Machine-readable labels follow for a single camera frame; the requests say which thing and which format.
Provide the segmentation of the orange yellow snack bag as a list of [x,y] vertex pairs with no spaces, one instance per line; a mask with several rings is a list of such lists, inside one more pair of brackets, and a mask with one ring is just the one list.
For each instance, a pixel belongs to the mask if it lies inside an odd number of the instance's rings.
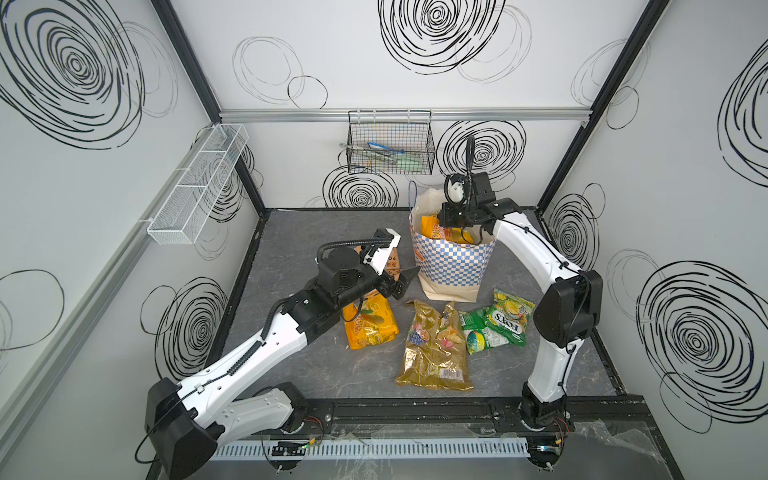
[[388,343],[400,333],[390,303],[381,294],[345,306],[342,315],[351,350]]

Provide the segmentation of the blue checkered paper bag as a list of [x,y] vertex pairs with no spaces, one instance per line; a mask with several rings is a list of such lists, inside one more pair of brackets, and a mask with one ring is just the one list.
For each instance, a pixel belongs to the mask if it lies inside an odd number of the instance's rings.
[[436,215],[444,202],[443,191],[434,188],[417,191],[413,201],[409,222],[418,278],[430,300],[475,303],[496,238],[483,233],[479,244],[457,244],[423,235],[421,220]]

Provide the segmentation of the gold candy bag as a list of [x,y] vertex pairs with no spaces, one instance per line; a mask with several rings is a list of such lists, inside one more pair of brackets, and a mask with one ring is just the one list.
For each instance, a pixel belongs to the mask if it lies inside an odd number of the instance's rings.
[[466,337],[455,303],[447,303],[442,311],[419,300],[408,305],[414,317],[395,383],[431,390],[472,391]]

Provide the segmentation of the green chips bag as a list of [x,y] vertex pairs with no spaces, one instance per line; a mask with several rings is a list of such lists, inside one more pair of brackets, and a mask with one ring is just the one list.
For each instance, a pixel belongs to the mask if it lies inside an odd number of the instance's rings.
[[473,355],[506,345],[524,347],[535,308],[531,301],[495,289],[489,306],[459,313],[467,352]]

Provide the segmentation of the beige sweet potato snack bag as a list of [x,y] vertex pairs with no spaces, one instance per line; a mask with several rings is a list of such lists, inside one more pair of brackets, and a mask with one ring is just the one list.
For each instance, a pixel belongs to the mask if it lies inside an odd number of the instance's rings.
[[[399,259],[399,254],[398,254],[398,249],[397,248],[393,248],[392,251],[390,252],[389,258],[387,260],[387,264],[385,266],[385,271],[387,273],[389,273],[395,280],[399,279],[401,268],[400,268],[400,259]],[[379,292],[376,289],[374,289],[374,290],[371,290],[370,292],[368,292],[364,296],[364,298],[365,299],[370,299],[370,298],[375,297],[378,294],[379,294]]]

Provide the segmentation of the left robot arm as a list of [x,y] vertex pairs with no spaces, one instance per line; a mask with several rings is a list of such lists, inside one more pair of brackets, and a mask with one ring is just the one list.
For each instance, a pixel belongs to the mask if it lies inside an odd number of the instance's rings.
[[321,245],[317,275],[277,300],[260,331],[193,375],[163,378],[150,387],[144,429],[155,451],[153,461],[168,478],[189,478],[219,447],[251,434],[295,432],[303,426],[307,401],[292,383],[247,399],[242,393],[343,321],[345,307],[361,308],[371,292],[402,298],[419,270],[413,267],[399,276],[387,272],[400,240],[400,234],[385,228],[368,239]]

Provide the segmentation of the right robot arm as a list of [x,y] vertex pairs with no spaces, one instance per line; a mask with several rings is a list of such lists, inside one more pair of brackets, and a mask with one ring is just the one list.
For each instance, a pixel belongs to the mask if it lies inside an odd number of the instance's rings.
[[599,323],[603,280],[557,251],[517,203],[495,196],[488,175],[473,171],[475,147],[471,135],[465,147],[466,172],[445,179],[446,201],[438,220],[442,227],[477,226],[492,235],[529,270],[543,292],[532,315],[539,347],[519,406],[522,423],[542,431],[566,414],[567,380],[576,354]]

